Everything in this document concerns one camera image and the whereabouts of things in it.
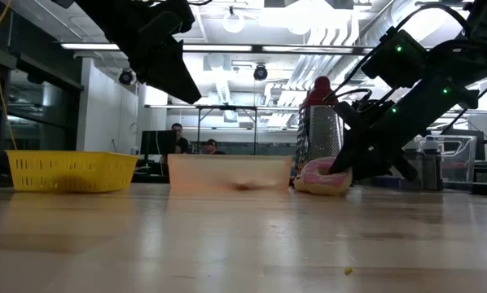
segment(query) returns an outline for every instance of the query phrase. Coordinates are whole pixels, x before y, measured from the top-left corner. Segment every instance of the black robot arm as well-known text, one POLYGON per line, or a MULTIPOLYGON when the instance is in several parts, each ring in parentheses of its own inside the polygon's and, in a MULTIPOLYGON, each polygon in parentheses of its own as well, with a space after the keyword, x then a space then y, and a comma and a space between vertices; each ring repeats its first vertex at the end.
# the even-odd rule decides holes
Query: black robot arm
POLYGON ((402 148, 417 135, 426 135, 427 127, 454 105, 478 108, 479 91, 466 86, 487 77, 487 0, 475 0, 466 21, 438 3, 425 4, 418 12, 430 8, 453 15, 464 27, 464 34, 425 50, 400 30, 402 25, 387 31, 356 69, 361 67, 370 78, 380 77, 393 90, 413 88, 396 103, 384 98, 369 103, 366 110, 357 103, 334 106, 349 130, 331 173, 352 168, 358 180, 388 174, 394 166, 413 180, 417 172, 403 159, 402 148))
POLYGON ((129 59, 138 81, 194 103, 201 97, 182 60, 183 42, 173 35, 191 29, 195 17, 186 0, 52 0, 68 8, 74 2, 129 59))

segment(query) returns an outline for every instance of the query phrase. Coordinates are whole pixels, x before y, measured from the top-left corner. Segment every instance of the person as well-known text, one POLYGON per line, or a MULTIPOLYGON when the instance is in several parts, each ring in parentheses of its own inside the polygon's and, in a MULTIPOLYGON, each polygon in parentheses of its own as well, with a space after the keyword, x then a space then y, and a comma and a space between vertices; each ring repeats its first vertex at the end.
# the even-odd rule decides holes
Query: person
POLYGON ((177 132, 177 142, 175 143, 175 153, 176 154, 186 154, 189 148, 189 142, 187 139, 182 137, 182 125, 180 123, 175 123, 171 125, 171 130, 177 132))
POLYGON ((204 144, 204 153, 207 155, 225 155, 226 153, 218 150, 218 142, 210 138, 204 144))

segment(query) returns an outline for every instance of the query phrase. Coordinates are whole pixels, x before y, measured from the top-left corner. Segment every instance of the plastic basket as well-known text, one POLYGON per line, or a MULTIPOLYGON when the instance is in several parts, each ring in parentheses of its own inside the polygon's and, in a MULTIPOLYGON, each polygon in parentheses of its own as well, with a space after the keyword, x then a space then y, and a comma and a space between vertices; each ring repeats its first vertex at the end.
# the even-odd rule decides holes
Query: plastic basket
POLYGON ((108 192, 131 184, 138 157, 86 151, 7 151, 18 191, 108 192))

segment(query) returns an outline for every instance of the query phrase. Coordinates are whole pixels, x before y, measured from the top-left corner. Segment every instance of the wooden table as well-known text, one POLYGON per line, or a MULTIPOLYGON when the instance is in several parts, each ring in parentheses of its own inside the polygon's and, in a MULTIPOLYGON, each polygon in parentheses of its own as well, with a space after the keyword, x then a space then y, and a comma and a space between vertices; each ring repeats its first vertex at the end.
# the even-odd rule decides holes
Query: wooden table
POLYGON ((3 191, 0 293, 487 292, 487 198, 168 193, 3 191))

